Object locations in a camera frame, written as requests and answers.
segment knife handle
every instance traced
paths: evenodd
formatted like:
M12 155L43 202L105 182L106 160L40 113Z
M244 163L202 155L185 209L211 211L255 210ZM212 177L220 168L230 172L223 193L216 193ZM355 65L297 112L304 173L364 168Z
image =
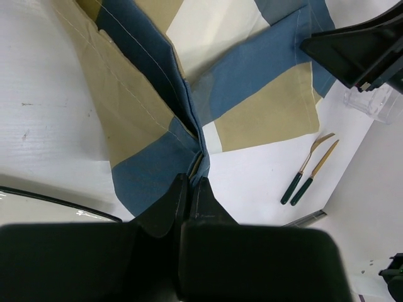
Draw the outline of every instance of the knife handle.
M294 195L294 197L292 198L292 200L291 200L292 206L295 206L300 201L302 195L304 195L304 193L308 190L310 184L312 184L312 181L314 181L314 179L312 177L308 178L307 181L305 181L305 183L298 190L296 195Z
M294 192L295 188L297 187L298 183L300 182L301 177L302 177L302 173L298 172L297 175L294 177L293 181L291 182L291 184L288 186L287 191L285 191L285 193L280 201L282 204L286 204L288 202L292 193Z

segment clear plastic cup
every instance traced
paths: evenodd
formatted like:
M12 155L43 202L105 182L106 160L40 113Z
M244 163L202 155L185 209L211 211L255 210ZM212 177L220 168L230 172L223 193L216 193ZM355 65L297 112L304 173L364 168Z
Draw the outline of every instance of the clear plastic cup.
M403 115L403 95L387 84L363 92L353 87L344 94L344 103L388 125Z

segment scratch mark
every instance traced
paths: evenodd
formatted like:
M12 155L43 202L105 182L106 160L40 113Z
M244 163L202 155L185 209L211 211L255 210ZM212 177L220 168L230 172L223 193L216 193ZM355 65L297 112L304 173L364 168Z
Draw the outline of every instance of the scratch mark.
M25 134L23 135L23 138L22 138L23 142L25 142L26 137L28 136L28 134L30 134L30 130L29 130L29 129L28 129L28 130L25 132Z

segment white table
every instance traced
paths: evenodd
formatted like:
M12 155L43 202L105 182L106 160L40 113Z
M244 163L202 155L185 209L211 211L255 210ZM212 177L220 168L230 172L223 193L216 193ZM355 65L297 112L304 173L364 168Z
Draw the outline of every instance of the white table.
M0 2L0 184L131 219L115 196L76 54L44 1ZM360 1L331 1L331 14L343 15L335 19L342 20L337 27L365 21L396 3ZM279 200L317 135L211 156L213 191L236 220L283 225L324 207L372 123L344 106L343 91L335 84L317 107L321 132L335 132L341 141L296 207ZM307 174L330 143L315 152Z

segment striped cloth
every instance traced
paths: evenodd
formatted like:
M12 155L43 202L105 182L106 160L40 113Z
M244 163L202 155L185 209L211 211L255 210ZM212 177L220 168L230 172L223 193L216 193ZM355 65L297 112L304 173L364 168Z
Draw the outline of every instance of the striped cloth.
M317 132L335 81L299 45L334 29L325 0L53 0L137 216L209 154Z

